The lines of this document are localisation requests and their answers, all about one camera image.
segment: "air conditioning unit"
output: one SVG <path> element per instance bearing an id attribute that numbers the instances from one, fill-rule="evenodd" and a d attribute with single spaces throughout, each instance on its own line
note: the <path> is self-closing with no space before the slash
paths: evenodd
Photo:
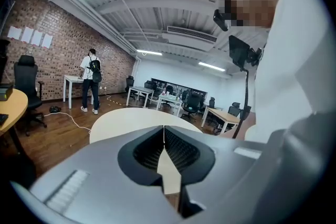
<path id="1" fill-rule="evenodd" d="M 217 40 L 215 36 L 175 26 L 168 26 L 167 32 L 162 33 L 162 37 L 168 39 L 169 43 L 202 51 L 211 50 Z"/>

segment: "desk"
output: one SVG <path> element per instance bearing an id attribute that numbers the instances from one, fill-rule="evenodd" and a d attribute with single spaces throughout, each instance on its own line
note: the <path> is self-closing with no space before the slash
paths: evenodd
<path id="1" fill-rule="evenodd" d="M 110 111 L 96 120 L 91 129 L 90 144 L 158 125 L 178 126 L 201 133 L 193 124 L 172 114 L 152 109 L 125 108 Z M 160 156 L 157 171 L 163 177 L 165 194 L 180 192 L 181 175 L 165 149 Z"/>
<path id="2" fill-rule="evenodd" d="M 24 151 L 19 138 L 17 137 L 14 124 L 26 112 L 28 106 L 27 95 L 17 89 L 13 89 L 12 94 L 7 101 L 0 102 L 0 113 L 8 114 L 7 120 L 0 126 L 0 136 L 9 131 L 9 134 L 14 142 L 18 154 L 9 159 L 10 174 L 14 174 L 15 180 L 28 188 L 31 180 L 35 180 L 36 171 L 33 161 L 27 156 Z"/>
<path id="3" fill-rule="evenodd" d="M 174 103 L 174 105 L 175 105 L 174 109 L 176 109 L 176 104 L 178 104 L 179 108 L 177 109 L 177 114 L 176 114 L 176 116 L 178 117 L 178 114 L 180 113 L 180 109 L 181 109 L 181 106 L 182 106 L 183 102 L 180 101 L 180 100 L 176 100 L 176 96 L 173 96 L 171 94 L 169 94 L 169 95 L 160 94 L 159 99 L 157 101 L 156 110 L 159 110 L 159 108 L 161 107 L 162 100 L 167 100 L 167 101 L 170 101 L 170 102 Z"/>
<path id="4" fill-rule="evenodd" d="M 138 93 L 138 97 L 136 99 L 137 101 L 139 100 L 140 93 L 143 93 L 143 94 L 146 95 L 145 105 L 143 105 L 143 108 L 146 108 L 147 99 L 148 99 L 148 96 L 150 94 L 152 94 L 150 104 L 152 103 L 153 95 L 154 95 L 154 90 L 153 89 L 148 89 L 148 88 L 144 88 L 144 87 L 129 87 L 126 106 L 128 106 L 128 101 L 130 100 L 131 90 L 136 91 Z"/>
<path id="5" fill-rule="evenodd" d="M 206 117 L 208 115 L 208 112 L 214 114 L 215 116 L 219 117 L 221 120 L 223 120 L 225 123 L 224 123 L 224 126 L 220 132 L 220 134 L 223 134 L 225 132 L 225 129 L 226 129 L 226 126 L 228 123 L 231 123 L 231 124 L 234 124 L 234 125 L 238 125 L 239 123 L 239 118 L 227 113 L 227 112 L 224 112 L 224 111 L 221 111 L 221 110 L 217 110 L 217 109 L 211 109 L 211 108 L 208 108 L 206 110 L 206 112 L 204 113 L 204 119 L 203 119 L 203 122 L 202 122 L 202 125 L 201 127 L 203 128 L 204 126 L 204 123 L 205 123 L 205 120 L 206 120 Z"/>
<path id="6" fill-rule="evenodd" d="M 205 105 L 205 110 L 204 110 L 204 113 L 203 113 L 202 120 L 204 119 L 204 117 L 205 117 L 205 113 L 206 113 L 208 107 L 210 106 L 210 104 L 209 104 L 209 103 L 204 103 L 204 105 Z"/>
<path id="7" fill-rule="evenodd" d="M 71 109 L 72 84 L 73 83 L 83 83 L 84 79 L 79 79 L 76 76 L 64 75 L 63 102 L 65 102 L 65 97 L 66 97 L 67 81 L 69 81 L 69 109 Z M 93 104 L 93 95 L 91 96 L 91 104 Z"/>

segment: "jeans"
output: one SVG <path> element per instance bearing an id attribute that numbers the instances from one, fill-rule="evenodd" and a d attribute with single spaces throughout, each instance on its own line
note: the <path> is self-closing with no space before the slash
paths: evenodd
<path id="1" fill-rule="evenodd" d="M 88 107 L 88 91 L 89 87 L 91 87 L 92 95 L 93 95 L 93 107 L 95 110 L 98 110 L 99 100 L 98 100 L 98 92 L 99 92 L 99 84 L 92 81 L 92 79 L 84 79 L 83 82 L 83 96 L 82 96 L 82 105 L 83 108 Z"/>

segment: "keyboard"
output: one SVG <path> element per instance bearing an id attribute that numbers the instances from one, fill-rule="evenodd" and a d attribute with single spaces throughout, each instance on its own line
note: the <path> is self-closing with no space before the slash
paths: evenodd
<path id="1" fill-rule="evenodd" d="M 7 114 L 0 114 L 0 126 L 4 124 L 4 122 L 7 120 L 8 115 Z"/>

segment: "black bag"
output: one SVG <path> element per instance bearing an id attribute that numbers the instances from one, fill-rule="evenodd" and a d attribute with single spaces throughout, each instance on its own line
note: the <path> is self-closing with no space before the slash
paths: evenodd
<path id="1" fill-rule="evenodd" d="M 90 67 L 88 67 L 93 73 L 92 73 L 92 81 L 94 83 L 101 82 L 101 73 L 100 73 L 100 61 L 93 60 L 90 61 Z"/>

